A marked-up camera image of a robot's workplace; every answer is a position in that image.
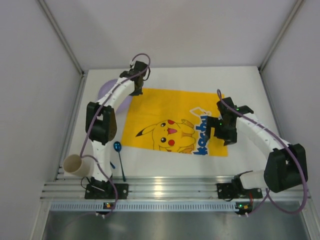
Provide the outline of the purple plastic plate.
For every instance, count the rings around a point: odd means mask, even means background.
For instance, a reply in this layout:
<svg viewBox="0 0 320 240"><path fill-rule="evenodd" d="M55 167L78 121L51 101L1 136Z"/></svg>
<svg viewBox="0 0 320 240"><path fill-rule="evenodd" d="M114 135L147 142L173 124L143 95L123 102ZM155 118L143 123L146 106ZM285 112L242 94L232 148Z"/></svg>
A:
<svg viewBox="0 0 320 240"><path fill-rule="evenodd" d="M96 100L101 99L105 94L107 94L111 88L116 84L117 79L112 79L107 82L105 82L99 89ZM129 108L133 97L131 95L128 95L122 103L119 105L118 109L116 110L116 113L121 113L127 108Z"/></svg>

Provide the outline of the yellow pikachu cloth placemat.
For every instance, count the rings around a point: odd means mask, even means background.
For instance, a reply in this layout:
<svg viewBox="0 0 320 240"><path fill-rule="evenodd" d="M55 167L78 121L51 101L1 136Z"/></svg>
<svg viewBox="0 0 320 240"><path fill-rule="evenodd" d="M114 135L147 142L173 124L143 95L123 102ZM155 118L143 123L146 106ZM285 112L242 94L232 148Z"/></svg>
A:
<svg viewBox="0 0 320 240"><path fill-rule="evenodd" d="M168 153L227 157L223 140L206 137L208 117L218 118L216 93L145 88L134 96L121 143Z"/></svg>

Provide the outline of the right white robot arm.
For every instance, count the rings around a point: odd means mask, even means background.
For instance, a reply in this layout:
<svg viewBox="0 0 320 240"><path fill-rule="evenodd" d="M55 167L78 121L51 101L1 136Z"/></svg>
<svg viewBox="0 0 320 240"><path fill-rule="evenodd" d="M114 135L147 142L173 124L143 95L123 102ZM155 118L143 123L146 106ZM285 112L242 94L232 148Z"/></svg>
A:
<svg viewBox="0 0 320 240"><path fill-rule="evenodd" d="M269 189L279 193L298 185L306 186L308 168L305 148L280 138L262 124L247 105L236 106L231 97L217 102L220 117L207 117L204 140L236 144L238 133L244 134L264 155L262 170L248 170L234 176L233 184L241 190Z"/></svg>

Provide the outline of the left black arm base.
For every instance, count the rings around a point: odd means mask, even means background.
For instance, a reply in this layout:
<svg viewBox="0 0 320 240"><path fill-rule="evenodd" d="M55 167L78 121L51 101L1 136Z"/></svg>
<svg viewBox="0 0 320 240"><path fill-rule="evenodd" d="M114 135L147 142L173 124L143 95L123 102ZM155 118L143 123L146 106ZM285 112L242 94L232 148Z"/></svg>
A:
<svg viewBox="0 0 320 240"><path fill-rule="evenodd" d="M129 193L129 185L127 183L114 183L96 180L94 177L89 179L89 183L85 187L84 198L87 200L126 200Z"/></svg>

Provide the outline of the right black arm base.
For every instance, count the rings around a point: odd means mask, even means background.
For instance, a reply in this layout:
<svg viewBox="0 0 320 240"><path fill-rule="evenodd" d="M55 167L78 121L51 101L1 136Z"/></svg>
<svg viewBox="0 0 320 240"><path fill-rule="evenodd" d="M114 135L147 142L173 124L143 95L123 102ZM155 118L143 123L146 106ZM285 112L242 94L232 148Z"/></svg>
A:
<svg viewBox="0 0 320 240"><path fill-rule="evenodd" d="M234 199L262 199L263 194L260 188L244 189L240 177L250 171L237 174L231 179L231 182L217 183L218 198L230 202Z"/></svg>

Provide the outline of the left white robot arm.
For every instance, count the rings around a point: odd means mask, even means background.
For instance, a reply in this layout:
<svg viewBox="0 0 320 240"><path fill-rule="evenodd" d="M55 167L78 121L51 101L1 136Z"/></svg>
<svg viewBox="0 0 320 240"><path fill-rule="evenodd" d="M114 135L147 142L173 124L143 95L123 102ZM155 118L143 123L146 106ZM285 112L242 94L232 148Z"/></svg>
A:
<svg viewBox="0 0 320 240"><path fill-rule="evenodd" d="M115 194L115 198L118 191L112 182L113 172L107 151L117 133L116 111L128 96L143 93L144 77L149 70L150 65L142 61L132 63L103 97L89 102L86 107L85 141L90 141L93 154L84 154L85 148L82 147L80 157L93 162L90 187L106 195Z"/></svg>

